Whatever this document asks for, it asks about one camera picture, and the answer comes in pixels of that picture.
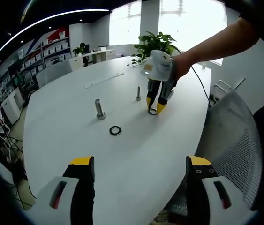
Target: potted plant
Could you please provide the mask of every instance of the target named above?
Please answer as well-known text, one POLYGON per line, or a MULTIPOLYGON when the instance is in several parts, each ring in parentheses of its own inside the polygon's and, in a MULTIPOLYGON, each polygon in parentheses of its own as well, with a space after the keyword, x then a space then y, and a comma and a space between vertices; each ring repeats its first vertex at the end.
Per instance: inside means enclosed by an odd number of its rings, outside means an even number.
POLYGON ((139 40, 142 42, 142 45, 135 45, 134 48, 137 48, 138 54, 133 54, 131 57, 134 57, 132 61, 132 66, 138 66, 145 62, 147 58, 151 55, 152 50, 160 50, 166 52, 168 55, 172 55, 175 47, 171 45, 174 40, 171 35, 163 34, 159 32, 158 35, 147 31, 148 35, 139 36, 139 40))
POLYGON ((75 56, 77 57, 77 56, 81 56, 81 55, 83 54, 84 49, 81 48, 81 47, 77 47, 77 48, 75 48, 72 52, 73 52, 73 53, 75 54, 75 56))

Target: o-ring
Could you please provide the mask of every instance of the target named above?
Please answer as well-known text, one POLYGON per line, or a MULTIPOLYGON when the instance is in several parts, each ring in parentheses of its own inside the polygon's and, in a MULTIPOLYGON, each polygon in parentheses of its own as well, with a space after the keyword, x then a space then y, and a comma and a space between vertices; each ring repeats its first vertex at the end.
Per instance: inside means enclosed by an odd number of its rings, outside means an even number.
POLYGON ((151 115, 157 115, 157 110, 154 109, 154 108, 150 108, 149 109, 149 114, 151 114, 151 115))
POLYGON ((113 136, 117 136, 117 135, 120 135, 121 134, 121 127, 119 126, 112 126, 110 129, 109 129, 109 132, 111 135, 113 136), (113 129, 117 128, 118 131, 116 133, 113 132, 113 129))

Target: screw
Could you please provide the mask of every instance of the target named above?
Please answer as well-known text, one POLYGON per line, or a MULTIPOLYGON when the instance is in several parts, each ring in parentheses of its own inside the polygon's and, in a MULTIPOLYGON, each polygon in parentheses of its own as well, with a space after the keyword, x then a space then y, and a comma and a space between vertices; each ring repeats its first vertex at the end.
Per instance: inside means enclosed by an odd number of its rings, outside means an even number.
POLYGON ((138 86, 136 100, 137 100, 137 101, 140 101, 140 100, 141 100, 141 96, 140 96, 140 86, 138 86))
POLYGON ((96 107, 96 111, 98 112, 96 117, 99 120, 103 120, 104 118, 106 118, 106 113, 102 110, 102 107, 100 105, 100 100, 99 99, 95 100, 95 107, 96 107))

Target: human hand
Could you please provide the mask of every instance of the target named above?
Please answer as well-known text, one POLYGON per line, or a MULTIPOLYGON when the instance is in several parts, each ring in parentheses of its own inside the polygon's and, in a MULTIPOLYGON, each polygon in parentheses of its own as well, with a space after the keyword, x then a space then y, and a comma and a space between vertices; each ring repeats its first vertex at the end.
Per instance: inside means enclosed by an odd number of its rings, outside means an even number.
POLYGON ((188 73, 193 63, 191 58, 185 53, 173 56, 172 58, 175 62, 174 78, 175 80, 179 80, 182 76, 188 73))

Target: window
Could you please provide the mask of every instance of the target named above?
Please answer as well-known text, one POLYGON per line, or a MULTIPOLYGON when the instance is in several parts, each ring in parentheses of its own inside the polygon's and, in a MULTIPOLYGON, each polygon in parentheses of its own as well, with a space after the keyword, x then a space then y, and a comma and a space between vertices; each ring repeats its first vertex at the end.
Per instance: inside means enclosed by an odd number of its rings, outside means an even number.
POLYGON ((139 44, 141 1, 126 4, 110 14, 109 45, 139 44))
MULTIPOLYGON (((225 4, 217 0, 160 0, 158 30, 183 52, 226 27, 225 4)), ((221 65, 222 59, 213 62, 221 65)))

